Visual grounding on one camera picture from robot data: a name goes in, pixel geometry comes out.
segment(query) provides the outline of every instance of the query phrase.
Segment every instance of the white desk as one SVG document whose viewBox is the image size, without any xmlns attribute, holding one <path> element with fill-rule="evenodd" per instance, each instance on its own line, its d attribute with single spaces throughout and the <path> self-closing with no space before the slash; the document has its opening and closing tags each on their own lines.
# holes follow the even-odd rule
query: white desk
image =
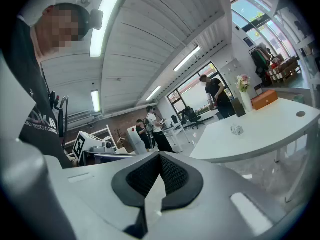
<svg viewBox="0 0 320 240">
<path fill-rule="evenodd" d="M 185 132 L 184 126 L 181 125 L 181 123 L 182 122 L 175 123 L 173 127 L 170 127 L 170 128 L 167 128 L 167 129 L 163 130 L 163 133 L 165 133 L 165 136 L 166 137 L 172 137 L 174 145 L 178 145 L 178 148 L 179 148 L 178 152 L 184 151 L 183 148 L 180 145 L 180 142 L 179 142 L 178 138 L 177 138 L 177 135 L 179 133 L 183 132 L 185 137 L 186 137 L 186 139 L 187 139 L 187 141 L 190 143 L 190 140 L 189 140 L 189 138 L 188 138 L 188 136 L 187 136 L 187 134 Z"/>
<path fill-rule="evenodd" d="M 305 116 L 298 117 L 300 111 Z M 275 102 L 256 111 L 247 113 L 242 117 L 236 115 L 207 125 L 198 144 L 190 157 L 212 163 L 228 163 L 246 160 L 279 150 L 281 147 L 294 142 L 306 133 L 308 158 L 316 156 L 319 141 L 317 136 L 320 111 L 313 107 L 279 98 Z M 244 133 L 235 135 L 230 126 L 235 123 L 242 126 Z M 301 175 L 293 185 L 286 201 L 290 201 L 302 175 L 306 170 L 307 162 L 302 165 Z"/>
</svg>

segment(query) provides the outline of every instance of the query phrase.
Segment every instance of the man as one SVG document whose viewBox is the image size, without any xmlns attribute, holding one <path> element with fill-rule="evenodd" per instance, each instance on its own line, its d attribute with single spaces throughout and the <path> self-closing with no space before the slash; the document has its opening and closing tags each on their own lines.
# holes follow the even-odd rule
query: man
<svg viewBox="0 0 320 240">
<path fill-rule="evenodd" d="M 142 120 L 138 119 L 136 121 L 135 130 L 139 134 L 141 140 L 144 142 L 146 151 L 149 152 L 149 149 L 151 149 L 150 141 L 149 141 L 149 138 L 148 138 L 148 135 L 147 135 L 147 130 L 146 130 L 146 128 L 142 128 L 141 127 L 142 125 L 143 125 Z"/>
<path fill-rule="evenodd" d="M 200 77 L 200 82 L 202 82 L 205 86 L 205 92 L 207 94 L 211 110 L 214 109 L 214 105 L 211 100 L 212 97 L 214 102 L 217 104 L 218 111 L 224 119 L 236 114 L 228 95 L 224 92 L 225 87 L 218 78 L 211 80 L 209 77 L 203 74 Z"/>
<path fill-rule="evenodd" d="M 158 122 L 156 116 L 154 115 L 154 110 L 152 106 L 148 106 L 146 108 L 148 115 L 146 119 L 153 126 L 153 137 L 158 144 L 158 148 L 160 151 L 175 153 L 167 140 L 167 137 L 162 131 L 163 123 Z"/>
<path fill-rule="evenodd" d="M 79 5 L 52 5 L 32 27 L 19 16 L 10 43 L 2 49 L 13 75 L 36 102 L 19 138 L 38 148 L 43 155 L 58 158 L 62 168 L 70 168 L 72 163 L 61 147 L 41 62 L 59 48 L 70 46 L 71 41 L 83 38 L 90 28 L 89 23 L 90 14 Z"/>
</svg>

